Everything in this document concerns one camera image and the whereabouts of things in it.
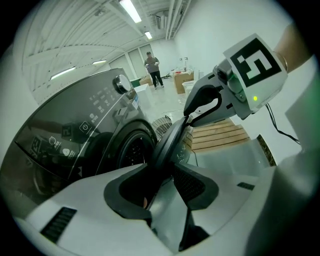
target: wooden pallet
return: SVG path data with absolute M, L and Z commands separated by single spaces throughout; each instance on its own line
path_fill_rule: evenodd
M 193 129 L 192 150 L 204 152 L 218 150 L 250 140 L 241 125 L 234 125 L 228 118 L 226 120 L 208 124 Z

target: control panel icon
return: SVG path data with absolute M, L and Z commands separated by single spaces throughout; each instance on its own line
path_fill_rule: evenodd
M 49 143 L 50 143 L 51 146 L 53 146 L 54 144 L 56 144 L 56 138 L 51 136 L 51 137 L 49 138 Z
M 69 155 L 69 153 L 70 153 L 70 149 L 64 148 L 64 149 L 62 150 L 62 153 L 67 157 L 67 156 Z
M 88 134 L 88 132 L 91 130 L 91 126 L 84 121 L 80 127 L 79 127 L 80 131 L 83 132 L 84 134 Z

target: washing machine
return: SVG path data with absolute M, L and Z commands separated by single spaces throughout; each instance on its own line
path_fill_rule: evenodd
M 25 217 L 69 184 L 146 163 L 156 134 L 122 68 L 64 88 L 23 124 L 4 157 L 1 192 Z

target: ceiling light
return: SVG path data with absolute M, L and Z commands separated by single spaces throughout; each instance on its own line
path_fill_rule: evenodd
M 101 64 L 101 63 L 105 63 L 105 62 L 106 62 L 106 60 L 99 60 L 99 61 L 95 61 L 92 64 Z
M 65 70 L 65 71 L 62 71 L 62 72 L 60 72 L 60 73 L 58 73 L 58 74 L 55 74 L 55 75 L 51 76 L 51 79 L 50 79 L 50 80 L 55 79 L 55 78 L 57 78 L 57 77 L 65 74 L 65 73 L 68 73 L 69 71 L 72 71 L 72 70 L 74 70 L 74 69 L 76 69 L 75 66 L 74 66 L 74 67 L 71 67 L 71 68 L 69 68 L 69 69 L 67 69 L 67 70 Z
M 152 36 L 151 36 L 151 34 L 150 34 L 149 31 L 144 32 L 144 33 L 145 33 L 145 35 L 146 35 L 146 37 L 147 37 L 148 39 L 152 39 Z
M 130 17 L 133 19 L 135 23 L 141 22 L 141 18 L 131 0 L 120 0 L 119 3 L 120 5 L 122 5 L 122 7 L 130 15 Z

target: vent slot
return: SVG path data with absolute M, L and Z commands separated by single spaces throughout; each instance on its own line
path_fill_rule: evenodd
M 254 190 L 255 188 L 254 185 L 245 182 L 240 182 L 237 186 L 246 190 Z
M 59 212 L 49 221 L 49 223 L 41 231 L 41 234 L 56 243 L 67 225 L 76 214 L 77 210 L 63 207 Z

